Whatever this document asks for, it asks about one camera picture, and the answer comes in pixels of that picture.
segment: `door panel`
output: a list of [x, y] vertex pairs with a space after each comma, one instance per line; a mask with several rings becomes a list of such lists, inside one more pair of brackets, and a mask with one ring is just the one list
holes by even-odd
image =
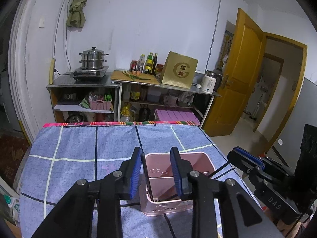
[[242, 10], [238, 17], [229, 58], [217, 97], [203, 129], [209, 136], [229, 135], [253, 90], [264, 55], [265, 35]]

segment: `screw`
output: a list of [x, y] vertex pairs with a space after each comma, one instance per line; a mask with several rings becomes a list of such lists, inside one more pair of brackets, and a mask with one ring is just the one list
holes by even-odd
[[197, 176], [199, 175], [199, 172], [193, 170], [193, 171], [191, 171], [189, 174], [190, 174], [191, 176], [193, 176], [193, 177], [197, 177]]
[[234, 186], [236, 184], [236, 181], [232, 178], [229, 178], [226, 180], [226, 183], [229, 184], [230, 186]]
[[86, 180], [85, 180], [85, 179], [79, 179], [79, 180], [77, 180], [76, 183], [77, 183], [78, 185], [82, 186], [82, 185], [84, 185], [84, 184], [86, 183]]
[[117, 170], [117, 171], [114, 171], [114, 172], [112, 173], [112, 175], [113, 175], [114, 177], [120, 177], [120, 176], [122, 175], [122, 172], [119, 171], [119, 170]]

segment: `pink utensil holder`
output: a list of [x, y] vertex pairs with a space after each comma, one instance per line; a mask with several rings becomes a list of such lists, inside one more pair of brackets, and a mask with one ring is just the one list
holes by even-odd
[[102, 101], [102, 100], [92, 101], [91, 99], [89, 99], [89, 105], [91, 110], [109, 111], [111, 102], [112, 100], [111, 101]]
[[[191, 162], [196, 171], [206, 175], [215, 171], [213, 163], [204, 152], [181, 153], [180, 156]], [[150, 199], [146, 182], [142, 182], [139, 187], [142, 213], [156, 216], [192, 209], [192, 200], [182, 201], [176, 197], [164, 201], [176, 194], [170, 154], [147, 154], [145, 161], [154, 201]]]

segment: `door handle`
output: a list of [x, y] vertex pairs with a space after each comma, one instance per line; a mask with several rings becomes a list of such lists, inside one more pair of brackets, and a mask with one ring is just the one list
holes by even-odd
[[226, 76], [223, 78], [222, 83], [221, 83], [221, 88], [225, 88], [225, 86], [226, 86], [227, 84], [233, 84], [233, 83], [234, 83], [233, 81], [228, 80], [228, 78], [229, 78], [229, 75], [226, 75]]

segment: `cutting board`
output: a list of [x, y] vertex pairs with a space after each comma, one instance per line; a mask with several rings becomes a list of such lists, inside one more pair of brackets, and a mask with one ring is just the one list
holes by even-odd
[[150, 79], [149, 81], [146, 80], [132, 80], [131, 78], [129, 78], [128, 76], [124, 75], [122, 73], [122, 71], [120, 70], [116, 70], [112, 73], [111, 75], [111, 80], [112, 81], [119, 81], [119, 82], [138, 82], [138, 83], [144, 83], [144, 84], [152, 84], [152, 85], [160, 85], [159, 81], [153, 76], [153, 75], [149, 75], [149, 74], [144, 74], [141, 73], [139, 75], [140, 78], [145, 78], [145, 79]]

